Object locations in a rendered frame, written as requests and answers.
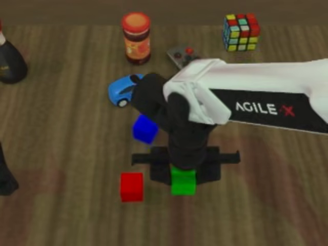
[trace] rubik's cube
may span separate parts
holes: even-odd
[[[260,26],[254,14],[228,14],[224,18],[222,36],[227,51],[255,50]]]

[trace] blue toy car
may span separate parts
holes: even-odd
[[[135,74],[140,79],[142,74]],[[131,76],[120,78],[108,86],[108,98],[115,105],[120,108],[125,107],[130,101],[135,83],[131,81]]]

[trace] jar label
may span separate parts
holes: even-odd
[[[132,42],[125,38],[126,54],[131,59],[144,59],[150,53],[149,37],[141,42]]]

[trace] white robotic arm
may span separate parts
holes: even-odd
[[[328,59],[303,63],[226,64],[199,59],[164,86],[183,95],[189,120],[328,133]]]

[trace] gray remote control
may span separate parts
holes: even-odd
[[[200,59],[194,49],[187,45],[174,47],[167,51],[167,55],[180,70],[193,60]]]

